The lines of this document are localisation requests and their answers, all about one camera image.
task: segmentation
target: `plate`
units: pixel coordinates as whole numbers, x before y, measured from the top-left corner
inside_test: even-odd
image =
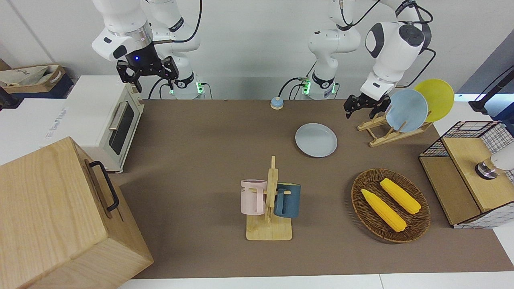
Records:
[[[392,128],[402,133],[417,130],[428,114],[427,101],[421,93],[413,89],[403,89],[393,94],[389,107],[385,119]]]
[[[421,93],[428,104],[430,115],[426,122],[434,122],[445,117],[453,107],[455,93],[451,86],[441,79],[427,79],[419,83],[415,91]]]
[[[295,140],[302,152],[313,157],[326,157],[337,148],[336,134],[320,123],[302,125],[296,131]]]
[[[403,188],[421,205],[418,213],[407,213],[396,201],[390,197],[380,186],[380,181],[388,178]],[[401,232],[395,232],[381,217],[371,208],[362,195],[361,189],[366,189],[379,196],[407,223],[407,228]],[[371,169],[361,173],[352,185],[352,205],[357,217],[375,235],[383,240],[394,243],[406,243],[419,239],[430,226],[430,208],[425,196],[406,177],[387,169]]]

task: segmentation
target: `corn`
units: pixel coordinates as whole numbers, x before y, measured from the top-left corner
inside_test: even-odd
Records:
[[[385,178],[380,185],[408,213],[414,215],[421,209],[421,205],[392,180]]]
[[[407,228],[407,223],[374,193],[361,189],[362,195],[373,210],[396,232]]]

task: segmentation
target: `light blue plate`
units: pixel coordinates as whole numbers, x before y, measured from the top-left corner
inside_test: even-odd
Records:
[[[390,109],[385,119],[387,123],[399,130],[408,133],[417,130],[427,119],[428,104],[423,95],[413,89],[403,89],[391,96]]]

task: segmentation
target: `dark blue mug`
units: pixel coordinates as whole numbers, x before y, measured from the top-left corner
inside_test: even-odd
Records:
[[[290,183],[278,183],[273,213],[283,218],[296,218],[300,212],[300,190],[302,186]]]

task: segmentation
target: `wooden plate stand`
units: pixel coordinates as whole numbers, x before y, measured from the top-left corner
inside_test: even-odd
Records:
[[[275,168],[275,156],[271,156],[271,168],[268,169],[268,188],[264,191],[266,212],[262,215],[246,216],[246,239],[249,241],[288,241],[292,239],[291,219],[273,214],[278,180],[279,170]],[[291,191],[285,191],[284,194],[291,194]]]
[[[411,131],[408,133],[402,133],[402,132],[400,132],[401,129],[407,124],[407,121],[405,121],[398,130],[395,130],[394,128],[390,128],[389,131],[384,136],[377,137],[371,131],[371,129],[380,127],[380,126],[386,125],[386,124],[388,125],[387,120],[386,120],[386,115],[388,112],[389,112],[389,109],[385,112],[385,114],[383,116],[377,117],[377,115],[375,115],[375,117],[372,120],[370,120],[368,122],[363,121],[362,124],[357,127],[358,131],[361,132],[361,131],[366,130],[371,135],[371,137],[373,137],[373,140],[370,141],[370,143],[369,143],[370,147],[377,147],[377,146],[384,145],[389,142],[397,141],[399,139],[403,139],[406,137],[417,135],[419,133],[423,133],[433,124],[433,122],[425,122],[425,123],[423,123],[423,125],[421,125],[421,127],[419,127],[419,129],[417,129],[415,131]]]

